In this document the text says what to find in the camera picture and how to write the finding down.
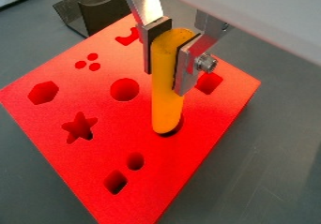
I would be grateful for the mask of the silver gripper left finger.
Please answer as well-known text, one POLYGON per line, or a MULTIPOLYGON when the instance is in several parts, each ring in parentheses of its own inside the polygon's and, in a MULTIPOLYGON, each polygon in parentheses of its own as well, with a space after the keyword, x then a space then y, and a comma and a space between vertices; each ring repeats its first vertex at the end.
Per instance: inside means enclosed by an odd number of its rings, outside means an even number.
POLYGON ((125 1, 143 44, 144 71, 151 74, 151 43, 158 36, 171 30, 171 18, 164 16, 160 0, 125 1))

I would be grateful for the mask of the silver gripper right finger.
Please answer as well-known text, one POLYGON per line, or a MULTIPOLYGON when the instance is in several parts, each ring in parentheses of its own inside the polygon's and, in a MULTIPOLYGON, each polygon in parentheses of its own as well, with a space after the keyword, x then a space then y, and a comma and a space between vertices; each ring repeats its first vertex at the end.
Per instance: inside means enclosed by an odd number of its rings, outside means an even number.
POLYGON ((178 47, 176 53, 172 90, 180 97, 195 86, 199 72, 212 72, 218 61, 208 49, 230 31, 226 22, 200 10, 195 14, 194 26, 200 33, 178 47))

